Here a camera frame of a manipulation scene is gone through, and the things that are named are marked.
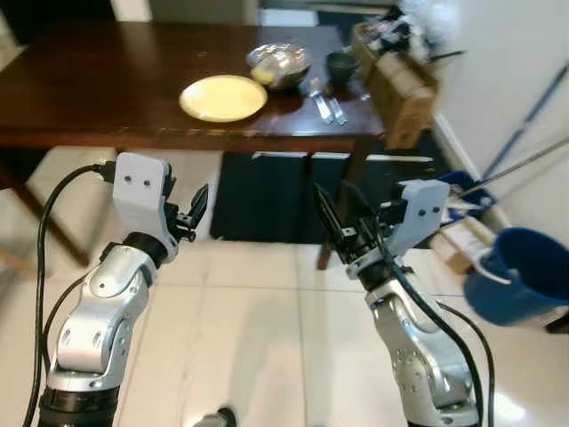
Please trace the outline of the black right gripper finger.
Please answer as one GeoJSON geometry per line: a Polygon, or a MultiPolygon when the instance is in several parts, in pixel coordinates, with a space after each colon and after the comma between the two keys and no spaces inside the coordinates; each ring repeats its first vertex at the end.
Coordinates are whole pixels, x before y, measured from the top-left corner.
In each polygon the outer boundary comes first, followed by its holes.
{"type": "Polygon", "coordinates": [[[347,212],[345,223],[356,231],[375,231],[375,211],[367,202],[365,193],[354,183],[344,182],[347,212]]]}
{"type": "Polygon", "coordinates": [[[339,252],[339,245],[342,241],[342,227],[338,219],[336,208],[328,195],[328,192],[318,183],[313,184],[313,194],[316,199],[316,209],[318,220],[321,221],[325,229],[326,243],[336,253],[339,252]]]}

